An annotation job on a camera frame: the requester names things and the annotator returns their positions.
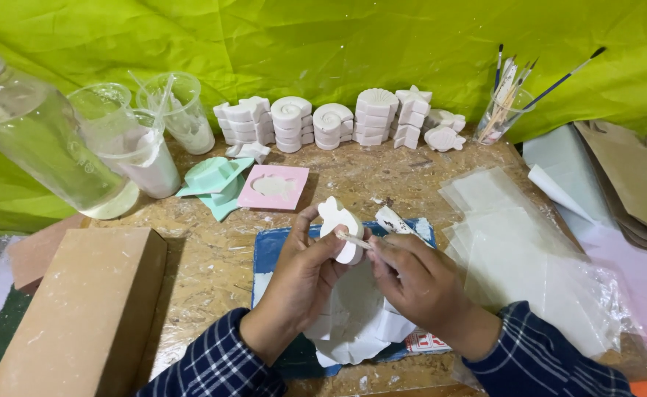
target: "plastic cup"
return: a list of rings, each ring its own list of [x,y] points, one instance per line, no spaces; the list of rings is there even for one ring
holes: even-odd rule
[[[130,108],[132,94],[122,84],[93,84],[67,98],[78,112],[76,118],[81,123],[83,139],[96,154],[103,150],[100,145],[109,144],[112,138],[138,126]]]
[[[490,103],[488,103],[485,113],[483,113],[483,117],[475,129],[475,140],[483,145],[492,145],[497,142],[517,122],[520,116],[535,109],[536,104],[523,109],[534,98],[532,94],[520,88],[512,105],[505,107],[500,100],[495,98],[494,93],[491,94]]]
[[[201,83],[198,78],[185,72],[160,74],[144,83],[144,90],[137,91],[135,101],[138,107],[157,113],[170,75],[174,76],[174,81],[163,113],[165,125],[187,152],[202,155],[213,148],[215,139],[199,98]]]
[[[136,127],[100,145],[96,154],[110,167],[132,179],[148,196],[163,199],[181,185],[177,167],[164,141],[164,123],[149,110],[134,109]]]

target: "wrist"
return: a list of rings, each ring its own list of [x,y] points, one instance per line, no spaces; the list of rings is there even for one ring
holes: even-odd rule
[[[240,338],[267,366],[272,366],[297,333],[258,307],[240,320]]]
[[[502,320],[477,304],[469,303],[459,316],[443,328],[432,331],[466,359],[476,361],[484,358],[497,344]]]

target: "person's right hand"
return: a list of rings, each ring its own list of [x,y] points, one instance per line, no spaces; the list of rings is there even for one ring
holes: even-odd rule
[[[378,288],[400,314],[470,360],[487,355],[502,322],[466,297],[451,258],[414,235],[369,242]]]

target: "lime green fabric backdrop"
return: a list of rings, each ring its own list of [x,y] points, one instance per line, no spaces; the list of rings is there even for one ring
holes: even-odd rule
[[[366,88],[416,84],[433,107],[477,121],[500,42],[520,64],[541,57],[525,85],[535,95],[608,47],[511,140],[595,117],[647,132],[647,0],[0,0],[0,53],[15,67],[64,93],[103,81],[134,90],[128,69],[188,71],[209,112],[251,95],[353,106]],[[0,229],[71,212],[0,155]]]

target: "plaid sleeve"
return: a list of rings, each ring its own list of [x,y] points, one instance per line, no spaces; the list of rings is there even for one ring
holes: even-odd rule
[[[624,375],[581,355],[526,301],[498,315],[503,326],[493,350],[479,361],[463,359],[491,397],[633,396]]]
[[[248,311],[229,311],[213,323],[136,397],[282,396],[282,378],[240,339],[240,320]]]

